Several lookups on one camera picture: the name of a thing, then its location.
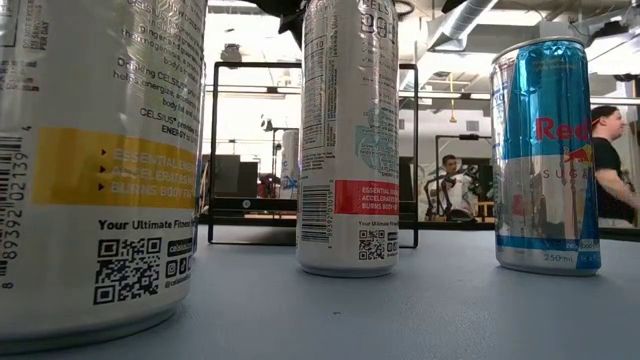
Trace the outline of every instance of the can lid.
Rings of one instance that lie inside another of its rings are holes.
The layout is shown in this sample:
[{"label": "can lid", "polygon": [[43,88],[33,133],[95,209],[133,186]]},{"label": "can lid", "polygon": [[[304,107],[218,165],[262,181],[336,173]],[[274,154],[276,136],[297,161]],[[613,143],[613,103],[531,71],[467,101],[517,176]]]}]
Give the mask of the can lid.
[{"label": "can lid", "polygon": [[578,39],[577,37],[573,37],[573,36],[547,36],[547,37],[527,40],[527,41],[521,42],[519,44],[515,44],[513,46],[509,46],[505,50],[503,50],[500,53],[498,53],[498,55],[496,55],[493,58],[493,60],[491,60],[491,64],[495,64],[502,56],[504,56],[505,54],[510,53],[510,52],[512,52],[514,50],[523,48],[525,46],[538,44],[538,43],[541,43],[541,42],[547,42],[547,41],[572,41],[572,42],[578,43],[578,44],[582,45],[582,47],[584,47],[584,42],[582,40]]}]

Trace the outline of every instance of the aluminum can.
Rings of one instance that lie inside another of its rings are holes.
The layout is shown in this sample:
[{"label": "aluminum can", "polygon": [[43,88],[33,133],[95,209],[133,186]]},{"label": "aluminum can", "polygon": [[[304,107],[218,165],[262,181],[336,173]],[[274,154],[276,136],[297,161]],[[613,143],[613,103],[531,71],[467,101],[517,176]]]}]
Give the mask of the aluminum can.
[{"label": "aluminum can", "polygon": [[206,1],[0,1],[0,353],[189,292]]},{"label": "aluminum can", "polygon": [[496,258],[506,268],[600,268],[583,45],[543,38],[499,54],[491,73]]},{"label": "aluminum can", "polygon": [[300,132],[287,130],[282,134],[282,161],[280,163],[280,198],[297,199],[300,182],[298,164]]},{"label": "aluminum can", "polygon": [[297,259],[326,276],[398,261],[398,16],[391,0],[312,0],[304,18]]}]

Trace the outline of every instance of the blue silver can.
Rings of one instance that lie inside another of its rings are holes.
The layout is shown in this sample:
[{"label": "blue silver can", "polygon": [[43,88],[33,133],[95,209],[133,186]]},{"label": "blue silver can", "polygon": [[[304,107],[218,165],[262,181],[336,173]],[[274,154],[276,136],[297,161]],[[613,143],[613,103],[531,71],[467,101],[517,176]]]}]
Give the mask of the blue silver can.
[{"label": "blue silver can", "polygon": [[491,72],[496,258],[505,268],[588,276],[600,268],[584,46],[541,38]]}]

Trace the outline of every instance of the gray table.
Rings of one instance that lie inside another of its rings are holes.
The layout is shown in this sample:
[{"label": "gray table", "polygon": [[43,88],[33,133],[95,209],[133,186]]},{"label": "gray table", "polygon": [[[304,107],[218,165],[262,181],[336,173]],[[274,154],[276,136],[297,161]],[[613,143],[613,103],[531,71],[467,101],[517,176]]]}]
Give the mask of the gray table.
[{"label": "gray table", "polygon": [[599,276],[561,278],[497,267],[492,232],[425,231],[394,274],[350,280],[301,272],[293,248],[201,240],[191,294],[169,321],[13,358],[640,358],[640,244],[604,241]]}]

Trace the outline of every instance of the black shirt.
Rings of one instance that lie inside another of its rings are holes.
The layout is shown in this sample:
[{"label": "black shirt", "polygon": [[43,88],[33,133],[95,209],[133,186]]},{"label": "black shirt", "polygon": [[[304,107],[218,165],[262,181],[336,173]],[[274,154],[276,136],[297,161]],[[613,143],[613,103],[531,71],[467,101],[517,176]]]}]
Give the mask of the black shirt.
[{"label": "black shirt", "polygon": [[[609,140],[598,137],[593,138],[593,157],[595,171],[612,169],[616,171],[618,177],[622,176],[620,156]],[[599,217],[633,222],[635,210],[631,206],[608,193],[600,183],[596,185],[596,191],[598,192]]]}]

